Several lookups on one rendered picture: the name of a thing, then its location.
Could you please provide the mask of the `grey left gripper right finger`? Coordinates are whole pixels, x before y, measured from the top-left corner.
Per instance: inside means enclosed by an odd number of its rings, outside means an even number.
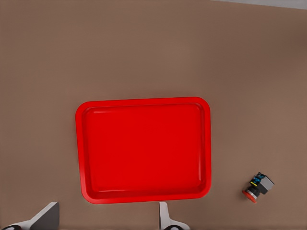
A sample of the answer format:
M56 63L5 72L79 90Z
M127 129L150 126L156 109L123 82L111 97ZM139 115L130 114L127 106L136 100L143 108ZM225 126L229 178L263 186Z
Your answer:
M159 229L160 230L190 230L190 227L170 218L166 202L159 202Z

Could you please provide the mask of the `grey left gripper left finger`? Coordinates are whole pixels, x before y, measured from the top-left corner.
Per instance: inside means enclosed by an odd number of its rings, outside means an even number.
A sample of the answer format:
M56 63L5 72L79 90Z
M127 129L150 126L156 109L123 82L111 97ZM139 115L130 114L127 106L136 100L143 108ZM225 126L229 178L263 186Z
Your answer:
M18 223L13 223L1 230L58 230L59 202L51 202L34 217Z

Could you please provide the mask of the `red plastic tray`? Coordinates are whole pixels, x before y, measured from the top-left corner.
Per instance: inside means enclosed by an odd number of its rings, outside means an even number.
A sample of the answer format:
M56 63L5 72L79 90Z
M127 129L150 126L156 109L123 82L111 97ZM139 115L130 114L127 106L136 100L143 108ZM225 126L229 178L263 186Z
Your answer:
M211 111L200 97L91 101L75 113L92 204L201 198L212 185Z

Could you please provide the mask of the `red button switch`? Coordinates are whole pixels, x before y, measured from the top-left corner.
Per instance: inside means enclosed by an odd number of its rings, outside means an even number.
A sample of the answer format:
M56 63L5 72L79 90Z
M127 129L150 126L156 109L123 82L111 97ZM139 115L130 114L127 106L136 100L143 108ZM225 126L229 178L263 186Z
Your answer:
M275 183L265 174L258 172L249 181L249 187L242 194L251 202L256 203L260 194L265 195L272 189Z

